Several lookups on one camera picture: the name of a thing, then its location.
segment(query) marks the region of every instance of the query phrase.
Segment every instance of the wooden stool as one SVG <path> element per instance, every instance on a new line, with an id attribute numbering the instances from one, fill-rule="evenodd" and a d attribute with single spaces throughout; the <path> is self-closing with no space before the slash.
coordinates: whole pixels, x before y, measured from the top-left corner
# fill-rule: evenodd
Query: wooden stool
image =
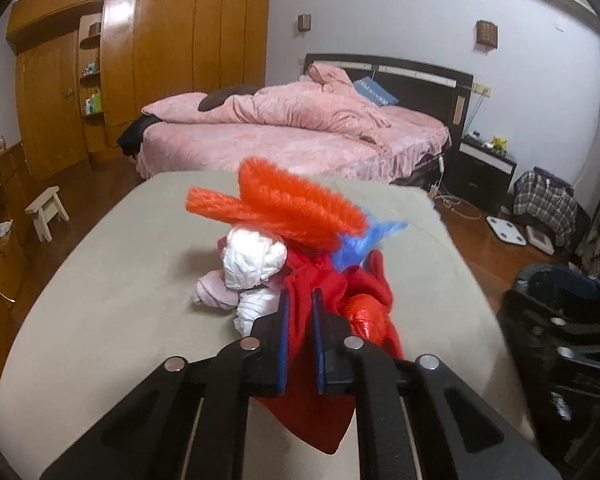
<path id="1" fill-rule="evenodd" d="M 40 241 L 45 239 L 47 242 L 50 242 L 53 239 L 48 223 L 56 214 L 59 214 L 63 220 L 69 221 L 69 215 L 66 213 L 64 206 L 62 206 L 62 202 L 60 202 L 58 191 L 60 191 L 58 186 L 47 187 L 24 210 L 33 216 L 33 225 L 36 226 L 36 232 Z"/>

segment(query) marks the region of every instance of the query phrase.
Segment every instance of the black machine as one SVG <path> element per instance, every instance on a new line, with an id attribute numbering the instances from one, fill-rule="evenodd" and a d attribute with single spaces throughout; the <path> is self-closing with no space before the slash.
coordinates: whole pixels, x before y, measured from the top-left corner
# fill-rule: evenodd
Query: black machine
<path id="1" fill-rule="evenodd" d="M 600 480 L 600 280 L 529 266 L 498 319 L 542 453 L 565 480 Z"/>
<path id="2" fill-rule="evenodd" d="M 355 396 L 360 478 L 558 480 L 558 472 L 433 355 L 389 357 L 314 292 L 316 388 Z M 288 297 L 216 357 L 167 359 L 42 480 L 237 480 L 250 397 L 284 393 Z"/>

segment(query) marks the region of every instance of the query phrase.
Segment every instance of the plaid cloth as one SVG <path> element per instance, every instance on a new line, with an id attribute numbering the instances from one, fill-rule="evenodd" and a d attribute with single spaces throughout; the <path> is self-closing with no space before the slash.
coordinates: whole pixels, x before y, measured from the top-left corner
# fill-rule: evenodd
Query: plaid cloth
<path id="1" fill-rule="evenodd" d="M 568 246 L 576 231 L 578 203 L 563 187 L 553 186 L 551 180 L 535 171 L 525 171 L 513 185 L 516 198 L 513 214 L 528 213 L 549 226 L 558 247 Z"/>

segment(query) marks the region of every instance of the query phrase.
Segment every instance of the rolled pink cloth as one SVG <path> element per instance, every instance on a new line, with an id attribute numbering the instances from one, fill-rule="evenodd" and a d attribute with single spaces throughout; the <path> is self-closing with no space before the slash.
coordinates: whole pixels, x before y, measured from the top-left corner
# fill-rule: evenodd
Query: rolled pink cloth
<path id="1" fill-rule="evenodd" d="M 237 290 L 226 288 L 224 270 L 212 270 L 202 276 L 196 283 L 196 291 L 192 299 L 196 303 L 225 310 L 233 310 L 240 301 Z"/>

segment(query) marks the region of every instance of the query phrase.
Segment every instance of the beige tablecloth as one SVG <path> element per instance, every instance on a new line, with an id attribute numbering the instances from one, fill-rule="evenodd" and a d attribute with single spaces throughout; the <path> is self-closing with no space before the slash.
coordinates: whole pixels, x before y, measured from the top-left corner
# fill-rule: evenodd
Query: beige tablecloth
<path id="1" fill-rule="evenodd" d="M 530 434 L 512 361 L 480 288 L 419 189 L 318 178 L 379 219 L 410 225 L 384 241 L 392 319 L 408 359 L 439 356 L 513 426 Z M 237 193 L 222 171 L 163 173 L 133 190 L 67 258 L 27 317 L 0 382 L 0 450 L 23 480 L 72 442 L 165 358 L 215 355 L 234 316 L 190 303 L 221 267 L 228 227 L 187 213 L 189 186 Z M 307 446 L 252 403 L 246 479 L 358 478 L 354 423 L 333 456 Z"/>

